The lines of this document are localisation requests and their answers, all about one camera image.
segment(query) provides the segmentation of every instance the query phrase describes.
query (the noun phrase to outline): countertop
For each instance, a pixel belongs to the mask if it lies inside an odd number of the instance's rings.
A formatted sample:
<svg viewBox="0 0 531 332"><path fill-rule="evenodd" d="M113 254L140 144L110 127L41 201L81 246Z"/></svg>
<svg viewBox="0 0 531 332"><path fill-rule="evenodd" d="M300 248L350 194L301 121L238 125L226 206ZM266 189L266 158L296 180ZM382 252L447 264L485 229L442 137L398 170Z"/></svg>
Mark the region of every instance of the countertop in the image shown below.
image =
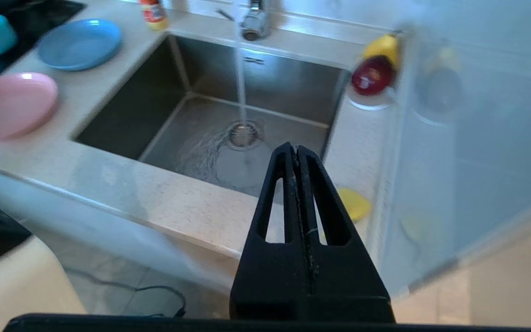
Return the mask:
<svg viewBox="0 0 531 332"><path fill-rule="evenodd" d="M108 63L86 71L51 69L36 58L34 50L8 69L8 73L35 71L52 77L59 85L59 105L53 119L38 130L0 142L0 172L170 236L239 257L257 198L71 140L166 34L234 45L233 23L169 12L170 27L156 32L143 21L138 4L118 0L85 2L88 7L73 20L114 21L124 35L122 48ZM363 46L382 33L370 29L362 34L362 44L355 44L274 30L267 40L242 42L241 46L350 69ZM375 200L382 143L391 111L361 111L343 97L324 160L335 185L347 185ZM281 206L274 207L272 218L282 219ZM366 225L367 221L362 221L356 226L361 236Z"/></svg>

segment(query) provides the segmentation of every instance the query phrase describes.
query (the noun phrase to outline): black cable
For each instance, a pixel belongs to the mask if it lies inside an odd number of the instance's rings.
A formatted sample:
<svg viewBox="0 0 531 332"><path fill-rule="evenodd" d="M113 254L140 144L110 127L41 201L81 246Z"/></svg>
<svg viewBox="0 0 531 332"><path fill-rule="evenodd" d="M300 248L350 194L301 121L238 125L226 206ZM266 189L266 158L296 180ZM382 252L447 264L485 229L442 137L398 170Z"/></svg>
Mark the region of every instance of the black cable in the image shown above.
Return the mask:
<svg viewBox="0 0 531 332"><path fill-rule="evenodd" d="M133 286L130 286L130 285L122 284L120 282L100 280L100 279L94 277L93 275L91 275L89 273L86 273L84 271L80 271L78 269L73 269L71 267L63 267L63 268L65 269L66 273L71 273L71 274L74 274L76 276L82 277L82 278L87 279L91 283L96 284L96 285L104 285L104 286L107 285L107 286L112 286L112 287L124 288L125 290L129 290L129 291L132 291L132 292L142 292L142 291L147 291L147 290L166 290L166 291L170 291L173 294L175 294L177 297L179 297L179 300L182 301L182 307L175 313L175 315L173 317L181 318L181 317L183 317L183 315L186 314L186 297L183 296L183 294L179 290L176 290L173 287L164 286L164 285L156 285L156 286L147 286L147 287L142 287L142 288L136 288L136 287L133 287ZM153 315L149 315L147 317L163 317L163 316L164 316L163 314L153 314Z"/></svg>

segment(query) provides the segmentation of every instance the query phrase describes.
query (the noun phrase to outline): black cooktop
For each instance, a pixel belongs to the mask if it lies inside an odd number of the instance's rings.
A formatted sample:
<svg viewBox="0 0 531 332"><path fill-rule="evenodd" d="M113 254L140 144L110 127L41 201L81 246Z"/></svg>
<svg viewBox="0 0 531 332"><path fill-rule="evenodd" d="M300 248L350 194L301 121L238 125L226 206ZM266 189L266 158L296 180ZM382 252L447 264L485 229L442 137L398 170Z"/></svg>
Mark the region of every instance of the black cooktop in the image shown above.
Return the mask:
<svg viewBox="0 0 531 332"><path fill-rule="evenodd" d="M15 30L18 43L0 55L0 74L31 50L42 35L68 21L85 6L68 0L32 0L2 13Z"/></svg>

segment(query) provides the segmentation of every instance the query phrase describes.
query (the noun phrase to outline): stainless steel sink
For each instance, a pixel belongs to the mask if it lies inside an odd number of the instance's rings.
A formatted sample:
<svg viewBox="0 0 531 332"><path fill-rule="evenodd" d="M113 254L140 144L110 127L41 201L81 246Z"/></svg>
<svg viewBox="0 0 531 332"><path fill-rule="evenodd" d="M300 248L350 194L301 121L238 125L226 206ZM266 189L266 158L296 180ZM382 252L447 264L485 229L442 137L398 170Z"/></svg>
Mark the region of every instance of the stainless steel sink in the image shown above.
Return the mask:
<svg viewBox="0 0 531 332"><path fill-rule="evenodd" d="M75 140L258 196L272 149L325 153L345 70L170 36Z"/></svg>

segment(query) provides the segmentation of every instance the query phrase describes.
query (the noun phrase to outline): sauce bottle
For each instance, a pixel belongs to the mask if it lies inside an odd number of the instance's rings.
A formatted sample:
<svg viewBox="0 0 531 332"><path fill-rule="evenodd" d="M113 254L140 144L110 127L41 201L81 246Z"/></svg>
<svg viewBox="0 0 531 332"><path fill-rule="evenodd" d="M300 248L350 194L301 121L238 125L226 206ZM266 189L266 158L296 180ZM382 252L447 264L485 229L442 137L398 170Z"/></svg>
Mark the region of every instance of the sauce bottle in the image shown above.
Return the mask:
<svg viewBox="0 0 531 332"><path fill-rule="evenodd" d="M152 29L162 30L167 27L167 15L160 0L139 0L139 2L143 7L143 17Z"/></svg>

